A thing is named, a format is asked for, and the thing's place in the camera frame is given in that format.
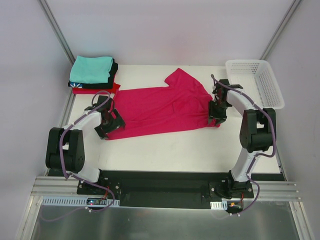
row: teal towel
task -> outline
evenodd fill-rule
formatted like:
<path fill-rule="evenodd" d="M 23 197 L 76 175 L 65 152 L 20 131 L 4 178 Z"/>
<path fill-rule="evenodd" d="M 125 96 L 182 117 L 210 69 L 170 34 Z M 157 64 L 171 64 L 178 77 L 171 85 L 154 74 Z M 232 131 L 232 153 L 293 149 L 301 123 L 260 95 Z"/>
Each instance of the teal towel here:
<path fill-rule="evenodd" d="M 80 84 L 103 84 L 108 82 L 113 63 L 110 56 L 77 56 L 70 72 L 70 82 Z"/>

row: red folded cloth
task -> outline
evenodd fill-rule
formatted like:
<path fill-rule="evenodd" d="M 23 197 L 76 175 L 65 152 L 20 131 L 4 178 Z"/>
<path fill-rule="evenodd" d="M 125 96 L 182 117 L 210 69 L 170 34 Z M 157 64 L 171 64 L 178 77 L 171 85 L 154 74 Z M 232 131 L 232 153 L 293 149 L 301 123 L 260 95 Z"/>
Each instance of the red folded cloth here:
<path fill-rule="evenodd" d="M 111 94 L 115 94 L 121 85 L 113 83 L 112 89 L 86 89 L 86 88 L 72 88 L 73 94 L 96 94 L 99 91 L 108 91 Z"/>

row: white table surface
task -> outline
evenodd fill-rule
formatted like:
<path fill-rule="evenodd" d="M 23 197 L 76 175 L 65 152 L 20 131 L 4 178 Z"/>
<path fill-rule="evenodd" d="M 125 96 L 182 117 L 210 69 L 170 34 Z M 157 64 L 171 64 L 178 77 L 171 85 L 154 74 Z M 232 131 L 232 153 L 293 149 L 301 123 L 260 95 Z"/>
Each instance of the white table surface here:
<path fill-rule="evenodd" d="M 165 87 L 165 78 L 177 68 L 196 78 L 208 93 L 213 88 L 210 74 L 217 79 L 227 78 L 223 66 L 119 65 L 115 82 L 121 85 L 120 90 Z M 91 94 L 76 95 L 70 123 L 91 105 L 92 97 Z M 99 159 L 91 164 L 103 170 L 228 172 L 235 165 L 241 150 L 241 121 L 241 115 L 229 107 L 227 120 L 219 128 L 103 140 Z M 279 173 L 276 157 L 261 157 L 253 172 Z"/>

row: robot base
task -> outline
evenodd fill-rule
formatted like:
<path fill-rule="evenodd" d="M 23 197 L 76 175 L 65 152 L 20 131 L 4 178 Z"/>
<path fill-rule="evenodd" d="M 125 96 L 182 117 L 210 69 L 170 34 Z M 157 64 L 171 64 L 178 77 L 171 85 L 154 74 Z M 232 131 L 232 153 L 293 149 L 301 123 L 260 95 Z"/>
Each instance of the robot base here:
<path fill-rule="evenodd" d="M 232 177 L 231 171 L 228 172 L 228 176 L 225 181 L 216 183 L 215 186 L 213 186 L 213 182 L 211 182 L 210 187 L 214 189 L 214 194 L 220 198 L 241 198 L 242 194 L 246 199 L 254 198 L 254 192 L 250 181 L 235 181 Z"/>

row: shirt sleeve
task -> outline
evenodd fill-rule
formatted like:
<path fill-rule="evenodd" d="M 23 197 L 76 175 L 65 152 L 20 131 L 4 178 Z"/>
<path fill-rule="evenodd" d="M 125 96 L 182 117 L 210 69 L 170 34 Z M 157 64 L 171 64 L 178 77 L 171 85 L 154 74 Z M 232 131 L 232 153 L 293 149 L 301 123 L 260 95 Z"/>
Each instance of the shirt sleeve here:
<path fill-rule="evenodd" d="M 170 74 L 164 82 L 173 88 L 189 90 L 201 88 L 201 90 L 207 93 L 204 86 L 202 86 L 197 79 L 183 71 L 181 68 L 178 68 L 172 74 Z"/>

